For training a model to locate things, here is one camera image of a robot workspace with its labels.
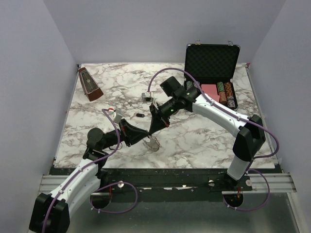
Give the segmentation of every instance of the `table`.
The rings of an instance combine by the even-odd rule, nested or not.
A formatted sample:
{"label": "table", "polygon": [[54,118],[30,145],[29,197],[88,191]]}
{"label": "table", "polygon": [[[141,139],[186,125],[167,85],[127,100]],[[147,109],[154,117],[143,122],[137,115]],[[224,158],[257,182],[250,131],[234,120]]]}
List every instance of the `table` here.
{"label": "table", "polygon": [[[124,118],[130,124],[149,130],[151,114],[149,104],[141,101],[142,92],[146,92],[149,80],[160,69],[183,69],[184,64],[112,63],[82,64],[82,67],[87,68],[104,95],[89,102],[78,80],[56,155],[55,167],[73,168],[80,163],[90,129],[98,127],[104,132],[113,130],[101,111],[103,108],[121,109]],[[160,103],[169,98],[159,84],[170,76],[175,76],[183,83],[183,74],[175,70],[158,75],[151,90],[155,92],[155,97]],[[239,105],[237,111],[249,116],[259,114],[244,64],[237,64],[233,85]],[[136,113],[143,113],[146,117],[136,117]],[[123,143],[122,149],[107,160],[105,167],[228,168],[234,157],[232,147],[235,138],[230,133],[211,120],[185,110],[171,117],[169,128],[154,135],[161,145],[157,152],[144,147],[141,141],[129,148]],[[265,142],[257,155],[270,152],[271,149]],[[252,167],[274,168],[274,163],[271,158],[258,159]]]}

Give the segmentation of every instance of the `marble table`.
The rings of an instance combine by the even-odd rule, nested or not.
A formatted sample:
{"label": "marble table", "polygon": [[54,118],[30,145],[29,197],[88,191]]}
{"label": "marble table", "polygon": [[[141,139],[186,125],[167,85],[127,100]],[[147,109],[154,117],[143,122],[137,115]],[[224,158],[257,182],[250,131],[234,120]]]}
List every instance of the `marble table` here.
{"label": "marble table", "polygon": [[[104,95],[89,102],[78,80],[62,139],[56,155],[55,167],[72,168],[81,161],[86,149],[87,132],[98,127],[104,132],[113,130],[102,113],[103,108],[118,108],[132,125],[149,130],[151,114],[149,104],[142,103],[141,94],[148,87],[151,77],[165,67],[184,68],[184,64],[84,64]],[[151,90],[159,103],[169,98],[159,86],[165,79],[175,76],[183,83],[183,74],[172,70],[157,76]],[[259,114],[245,65],[238,64],[233,77],[238,100],[238,112],[251,116]],[[144,118],[136,117],[143,113]],[[227,168],[234,154],[235,138],[221,126],[200,115],[184,110],[171,117],[169,128],[154,134],[160,149],[152,152],[142,141],[112,155],[105,165],[110,168]],[[257,155],[268,154],[271,149],[266,142]],[[274,168],[271,158],[255,160],[252,167]]]}

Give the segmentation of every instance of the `purple cable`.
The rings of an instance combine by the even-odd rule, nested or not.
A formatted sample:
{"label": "purple cable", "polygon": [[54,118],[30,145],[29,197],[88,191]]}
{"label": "purple cable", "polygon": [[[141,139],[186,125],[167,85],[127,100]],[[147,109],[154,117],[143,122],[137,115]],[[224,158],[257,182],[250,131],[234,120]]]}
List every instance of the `purple cable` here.
{"label": "purple cable", "polygon": [[131,187],[134,189],[134,191],[135,191],[136,198],[135,198],[134,204],[133,204],[130,208],[128,208],[127,210],[122,210],[122,211],[109,211],[109,210],[96,209],[96,208],[94,207],[94,205],[93,205],[93,200],[91,200],[92,209],[97,210],[97,211],[100,211],[100,212],[103,212],[103,213],[108,213],[108,214],[123,214],[123,213],[129,212],[130,210],[132,210],[132,209],[136,206],[136,204],[137,204],[138,192],[137,192],[137,189],[135,188],[135,186],[132,185],[131,183],[128,183],[128,182],[116,182],[116,183],[111,183],[111,184],[109,184],[109,185],[106,185],[106,186],[104,186],[104,187],[102,187],[102,188],[97,189],[95,192],[99,192],[99,191],[101,191],[101,190],[103,190],[103,189],[105,189],[105,188],[108,188],[108,187],[110,187],[110,186],[114,186],[114,185],[120,184],[120,183],[127,184],[127,185],[131,186]]}
{"label": "purple cable", "polygon": [[226,206],[227,206],[228,208],[233,209],[233,210],[237,210],[237,211],[254,211],[254,210],[260,209],[261,207],[263,207],[264,205],[266,205],[266,204],[268,203],[271,193],[270,193],[270,186],[269,186],[269,183],[268,183],[267,179],[264,177],[264,175],[263,175],[260,171],[257,171],[257,170],[255,170],[255,169],[249,169],[248,171],[254,171],[254,172],[258,173],[259,175],[261,175],[261,176],[263,177],[264,181],[266,181],[267,188],[268,188],[268,195],[267,195],[266,200],[265,200],[261,205],[255,207],[255,208],[251,208],[251,209],[242,209],[242,208],[237,208],[237,207],[233,207],[233,206],[229,205],[229,204],[226,202],[225,198],[223,197],[223,201],[224,201],[224,203],[226,204]]}
{"label": "purple cable", "polygon": [[[113,125],[113,128],[115,128],[115,131],[117,133],[117,139],[118,139],[117,146],[110,154],[86,164],[84,167],[81,168],[81,170],[84,170],[86,167],[90,166],[91,164],[99,162],[101,160],[104,160],[104,159],[108,158],[109,156],[113,155],[118,150],[118,148],[120,146],[121,139],[120,139],[120,134],[119,134],[118,128],[116,127],[115,123],[110,118],[110,116],[106,113],[105,109],[103,109],[102,111],[105,114],[105,116],[108,118],[108,120],[111,122],[111,124]],[[68,187],[68,185],[74,180],[74,178],[76,178],[76,176],[80,173],[81,173],[81,171],[78,170],[75,174],[73,174],[73,176],[68,180],[68,182],[66,184],[64,184],[64,186],[61,188],[61,190],[64,191]],[[50,212],[52,210],[54,203],[56,202],[56,200],[59,196],[60,196],[60,193],[57,193],[56,196],[53,198],[53,200],[52,200],[52,202],[51,202],[51,204],[47,210],[47,213],[46,213],[44,221],[43,221],[42,233],[45,233],[45,229],[46,229],[46,226],[48,223],[48,218],[49,218]]]}
{"label": "purple cable", "polygon": [[[189,74],[188,72],[186,72],[186,71],[184,71],[184,70],[182,70],[182,69],[179,69],[179,68],[170,67],[170,68],[164,68],[164,69],[159,70],[159,71],[151,78],[151,80],[150,80],[150,82],[149,82],[149,85],[148,85],[148,92],[150,92],[151,84],[152,84],[152,81],[155,79],[155,77],[156,77],[159,73],[161,73],[161,72],[163,72],[163,71],[165,71],[165,70],[177,70],[177,71],[181,71],[181,72],[185,73],[186,75],[188,75],[188,76],[193,80],[193,82],[197,85],[197,88],[200,90],[201,94],[202,94],[203,97],[207,100],[207,102],[212,103],[212,101],[209,100],[209,99],[207,98],[207,96],[205,95],[204,91],[201,89],[199,83],[195,80],[195,78],[194,78],[191,74]],[[214,106],[215,106],[216,108],[220,109],[221,111],[227,113],[228,115],[232,116],[233,118],[239,119],[239,117],[238,117],[237,115],[235,115],[235,114],[229,112],[229,111],[226,110],[225,108],[222,108],[221,106],[218,106],[217,104],[215,104]],[[255,125],[255,126],[257,126],[258,128],[260,128],[260,129],[266,131],[268,134],[270,134],[270,135],[273,137],[273,139],[274,139],[275,142],[276,142],[276,149],[275,149],[274,152],[272,152],[271,154],[267,154],[267,155],[256,156],[256,157],[254,157],[253,159],[271,157],[271,156],[275,155],[275,154],[278,152],[279,146],[280,146],[280,145],[279,145],[279,141],[278,141],[277,137],[276,137],[271,131],[269,131],[269,130],[266,129],[265,127],[263,127],[263,126],[261,126],[261,125],[259,125],[259,124],[257,124],[257,123],[254,123],[254,122],[252,122],[252,121],[250,121],[250,120],[243,119],[243,118],[240,118],[240,120],[243,121],[243,122],[246,122],[246,123]]]}

